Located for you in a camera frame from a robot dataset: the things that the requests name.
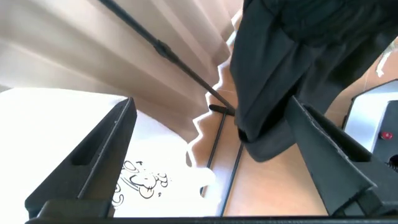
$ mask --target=cartoon drawing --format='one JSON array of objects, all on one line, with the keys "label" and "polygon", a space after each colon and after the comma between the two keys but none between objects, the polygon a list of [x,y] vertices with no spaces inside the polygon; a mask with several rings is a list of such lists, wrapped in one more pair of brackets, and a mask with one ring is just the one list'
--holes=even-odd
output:
[{"label": "cartoon drawing", "polygon": [[[131,161],[124,161],[119,179],[130,188],[138,191],[145,199],[154,196],[157,186],[157,191],[159,191],[159,187],[164,188],[169,185],[169,180],[165,173],[154,173],[146,170],[142,161],[137,161],[134,164]],[[115,207],[120,206],[123,201],[124,195],[121,194],[121,188],[118,183],[113,197],[113,205]]]}]

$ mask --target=tile floor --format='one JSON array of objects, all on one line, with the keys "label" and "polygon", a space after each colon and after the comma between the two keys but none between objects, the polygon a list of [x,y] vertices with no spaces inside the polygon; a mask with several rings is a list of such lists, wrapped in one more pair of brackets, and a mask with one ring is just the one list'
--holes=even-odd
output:
[{"label": "tile floor", "polygon": [[[336,125],[341,126],[352,97],[398,78],[398,52],[389,57],[381,78],[376,74],[378,61],[330,105],[326,117]],[[229,61],[220,65],[219,71],[223,84],[218,92],[236,106],[237,97],[229,72]],[[208,103],[222,105],[213,96],[208,97]],[[206,166],[221,117],[221,114],[212,113],[198,122],[203,138],[192,148],[197,166]],[[205,197],[220,198],[225,194],[239,144],[234,119],[227,117],[211,167],[217,182],[205,190]],[[300,151],[294,145],[263,163],[255,162],[244,150],[224,215],[326,215],[326,210]]]}]

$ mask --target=beige curtain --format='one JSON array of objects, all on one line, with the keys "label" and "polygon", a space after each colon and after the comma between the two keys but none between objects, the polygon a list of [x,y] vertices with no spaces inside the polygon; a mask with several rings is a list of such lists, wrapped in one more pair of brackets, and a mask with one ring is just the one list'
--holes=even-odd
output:
[{"label": "beige curtain", "polygon": [[[210,85],[241,0],[116,0]],[[205,93],[96,0],[0,0],[0,85],[133,96],[185,140]]]}]

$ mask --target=black garment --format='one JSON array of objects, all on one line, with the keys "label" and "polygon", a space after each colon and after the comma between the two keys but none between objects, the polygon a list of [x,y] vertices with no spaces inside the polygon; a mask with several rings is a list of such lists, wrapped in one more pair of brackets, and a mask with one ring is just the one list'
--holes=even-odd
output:
[{"label": "black garment", "polygon": [[295,95],[324,113],[398,34],[398,1],[246,0],[231,74],[239,137],[256,161],[294,142],[283,117]]}]

